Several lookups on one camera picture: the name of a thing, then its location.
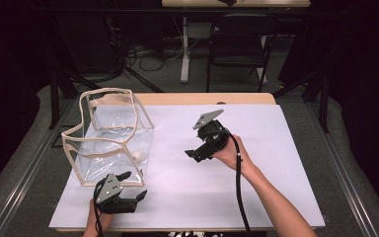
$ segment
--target white table leg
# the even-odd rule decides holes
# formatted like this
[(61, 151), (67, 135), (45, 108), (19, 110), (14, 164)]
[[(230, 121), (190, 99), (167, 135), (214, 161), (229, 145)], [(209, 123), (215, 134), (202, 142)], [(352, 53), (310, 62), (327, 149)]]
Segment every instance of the white table leg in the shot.
[(181, 70), (181, 83), (187, 83), (189, 81), (190, 72), (190, 52), (189, 52), (189, 29), (187, 17), (184, 17), (183, 21), (183, 67)]
[[(261, 37), (261, 43), (263, 46), (265, 45), (266, 37)], [(258, 77), (261, 79), (261, 75), (263, 75), (263, 68), (257, 68)], [(263, 86), (267, 84), (266, 76), (264, 77)]]

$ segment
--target table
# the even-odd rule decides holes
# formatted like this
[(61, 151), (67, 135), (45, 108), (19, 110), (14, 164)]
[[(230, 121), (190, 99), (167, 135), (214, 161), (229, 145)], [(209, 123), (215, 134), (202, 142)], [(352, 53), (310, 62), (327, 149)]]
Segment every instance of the table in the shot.
[[(224, 8), (228, 7), (225, 3), (218, 0), (162, 0), (164, 7), (173, 8)], [(309, 7), (309, 0), (239, 0), (232, 8), (299, 8)], [(181, 83), (189, 81), (190, 52), (188, 45), (189, 23), (187, 17), (183, 20), (183, 67), (181, 70)], [(263, 73), (262, 68), (258, 68), (258, 75)]]
[[(234, 133), (243, 133), (244, 143), (255, 157), (253, 160), (306, 220), (316, 228), (325, 226), (283, 113), (271, 94), (150, 93), (136, 96), (155, 123), (155, 132), (146, 186), (124, 188), (121, 196), (132, 197), (142, 189), (148, 193), (135, 213), (115, 216), (111, 231), (244, 230), (236, 199), (235, 172), (218, 160), (196, 163), (184, 153), (185, 149), (194, 149), (201, 142), (191, 129), (200, 113), (217, 108), (224, 109), (217, 119)], [(171, 115), (179, 122), (170, 122)], [(272, 229), (255, 191), (242, 180), (242, 198), (251, 228)], [(59, 231), (83, 230), (93, 190), (81, 187), (72, 172), (49, 227)]]

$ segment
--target human hand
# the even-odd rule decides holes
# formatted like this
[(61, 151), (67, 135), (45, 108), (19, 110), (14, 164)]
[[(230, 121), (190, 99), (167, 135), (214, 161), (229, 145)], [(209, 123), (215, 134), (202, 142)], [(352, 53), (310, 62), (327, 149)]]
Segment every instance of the human hand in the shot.
[[(98, 210), (98, 215), (100, 215), (101, 227), (103, 228), (102, 231), (104, 232), (105, 230), (109, 228), (110, 224), (113, 222), (114, 215), (105, 214), (105, 213), (101, 214), (99, 210)], [(96, 223), (97, 223), (97, 217), (95, 216), (94, 200), (91, 199), (89, 201), (88, 221), (87, 221), (86, 229), (83, 236), (98, 237)]]
[[(249, 157), (248, 152), (246, 151), (246, 148), (242, 142), (242, 138), (238, 135), (233, 134), (238, 146), (239, 146), (239, 152), (241, 154), (241, 158), (243, 160), (242, 165), (243, 167), (252, 164), (251, 158)], [(235, 146), (235, 142), (231, 137), (229, 137), (229, 140), (227, 141), (226, 146), (215, 152), (212, 156), (222, 161), (225, 165), (230, 167), (233, 170), (236, 170), (236, 155), (237, 150)]]

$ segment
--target clear plastic container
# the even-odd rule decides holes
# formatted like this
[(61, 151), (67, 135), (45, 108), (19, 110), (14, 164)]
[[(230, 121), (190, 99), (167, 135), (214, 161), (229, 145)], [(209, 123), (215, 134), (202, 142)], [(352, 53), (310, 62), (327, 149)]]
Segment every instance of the clear plastic container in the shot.
[(79, 110), (81, 123), (61, 136), (81, 185), (130, 171), (121, 184), (144, 186), (154, 125), (140, 101), (130, 90), (105, 88), (83, 93)]

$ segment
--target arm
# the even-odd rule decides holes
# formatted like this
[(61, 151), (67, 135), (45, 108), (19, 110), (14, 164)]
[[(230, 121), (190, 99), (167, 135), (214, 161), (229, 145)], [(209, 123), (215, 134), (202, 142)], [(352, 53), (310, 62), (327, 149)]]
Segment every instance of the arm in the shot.
[[(105, 214), (103, 213), (100, 216), (101, 225), (103, 227), (103, 231), (107, 230), (110, 224), (112, 223), (114, 218), (113, 214)], [(85, 232), (82, 236), (84, 237), (98, 237), (98, 232), (96, 228), (97, 217), (95, 216), (94, 210), (94, 200), (91, 199), (89, 201), (89, 213), (88, 213), (88, 221), (86, 224)]]
[[(262, 171), (252, 162), (242, 139), (237, 135), (234, 136), (240, 147), (242, 176), (257, 192), (278, 235), (282, 237), (316, 236), (295, 206), (269, 182)], [(232, 139), (229, 138), (226, 146), (214, 153), (213, 156), (228, 167), (236, 169), (236, 148)]]

